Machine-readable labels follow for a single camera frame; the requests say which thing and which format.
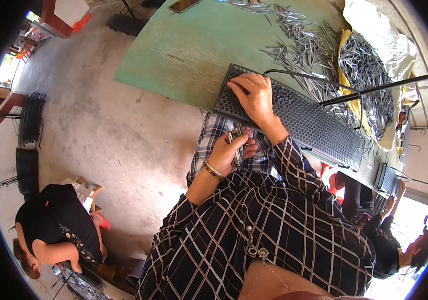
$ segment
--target mobile phone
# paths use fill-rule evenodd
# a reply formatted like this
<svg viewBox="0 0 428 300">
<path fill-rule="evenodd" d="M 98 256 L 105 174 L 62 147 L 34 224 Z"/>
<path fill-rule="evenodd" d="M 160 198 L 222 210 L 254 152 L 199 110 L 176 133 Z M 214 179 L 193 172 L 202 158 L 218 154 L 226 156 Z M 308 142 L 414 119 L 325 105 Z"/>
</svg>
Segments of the mobile phone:
<svg viewBox="0 0 428 300">
<path fill-rule="evenodd" d="M 188 8 L 193 7 L 195 4 L 201 1 L 202 0 L 179 0 L 176 3 L 172 4 L 169 8 L 175 11 L 176 13 L 183 13 Z"/>
</svg>

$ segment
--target green table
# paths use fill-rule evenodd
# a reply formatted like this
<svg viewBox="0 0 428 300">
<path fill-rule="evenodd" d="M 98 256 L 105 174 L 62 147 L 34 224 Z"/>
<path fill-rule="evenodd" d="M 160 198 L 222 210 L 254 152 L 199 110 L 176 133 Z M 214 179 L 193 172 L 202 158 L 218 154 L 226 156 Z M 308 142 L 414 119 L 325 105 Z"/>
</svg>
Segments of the green table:
<svg viewBox="0 0 428 300">
<path fill-rule="evenodd" d="M 176 1 L 167 0 L 151 17 L 124 57 L 114 76 L 115 81 L 212 111 L 230 63 L 260 73 L 268 69 L 283 69 L 259 51 L 277 46 L 280 39 L 287 44 L 294 43 L 277 24 L 276 15 L 267 14 L 270 25 L 265 15 L 250 13 L 216 0 L 203 0 L 178 14 L 169 9 Z M 333 25 L 350 28 L 341 12 L 327 0 L 265 1 L 265 4 L 272 3 L 284 7 L 290 5 L 291 9 L 318 24 L 328 20 Z M 271 76 L 308 95 L 289 75 L 272 73 Z M 307 153 L 333 165 L 325 158 Z M 402 169 L 395 151 L 380 151 L 379 156 L 382 161 L 387 156 L 391 165 Z M 359 172 L 340 171 L 373 187 L 375 168 L 369 168 L 368 164 L 363 159 Z"/>
</svg>

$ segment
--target black tray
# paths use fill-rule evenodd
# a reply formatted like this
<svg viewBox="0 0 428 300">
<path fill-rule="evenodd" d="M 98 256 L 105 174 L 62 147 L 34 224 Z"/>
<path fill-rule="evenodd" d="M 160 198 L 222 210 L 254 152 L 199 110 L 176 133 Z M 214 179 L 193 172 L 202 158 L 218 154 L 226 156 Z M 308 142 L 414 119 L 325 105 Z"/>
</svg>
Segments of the black tray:
<svg viewBox="0 0 428 300">
<path fill-rule="evenodd" d="M 226 85 L 234 77 L 253 70 L 231 63 L 217 95 L 214 113 L 259 129 L 247 116 L 239 99 Z M 359 171 L 364 150 L 364 138 L 349 124 L 324 107 L 290 87 L 271 79 L 272 106 L 286 130 L 303 150 L 337 163 L 341 167 Z"/>
</svg>

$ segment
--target bracelet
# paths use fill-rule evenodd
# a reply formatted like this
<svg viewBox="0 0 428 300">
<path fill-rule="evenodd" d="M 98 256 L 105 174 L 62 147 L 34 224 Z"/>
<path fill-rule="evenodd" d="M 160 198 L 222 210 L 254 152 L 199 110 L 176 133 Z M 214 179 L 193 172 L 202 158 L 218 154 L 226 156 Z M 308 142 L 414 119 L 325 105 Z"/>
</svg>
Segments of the bracelet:
<svg viewBox="0 0 428 300">
<path fill-rule="evenodd" d="M 226 179 L 225 176 L 222 176 L 221 173 L 219 173 L 218 171 L 216 171 L 216 169 L 209 165 L 209 162 L 207 162 L 207 160 L 202 163 L 202 168 L 209 171 L 209 173 L 211 173 L 211 175 L 214 176 L 220 182 Z"/>
</svg>

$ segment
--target orange bag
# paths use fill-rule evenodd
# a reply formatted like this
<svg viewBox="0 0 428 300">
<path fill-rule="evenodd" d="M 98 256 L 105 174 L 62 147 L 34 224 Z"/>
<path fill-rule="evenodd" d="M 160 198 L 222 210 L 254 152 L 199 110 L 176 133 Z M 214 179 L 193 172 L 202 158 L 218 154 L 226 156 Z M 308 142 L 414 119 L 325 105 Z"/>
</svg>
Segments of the orange bag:
<svg viewBox="0 0 428 300">
<path fill-rule="evenodd" d="M 72 26 L 72 33 L 78 32 L 91 18 L 91 14 L 87 14 L 85 17 L 83 17 L 79 22 L 75 23 Z"/>
</svg>

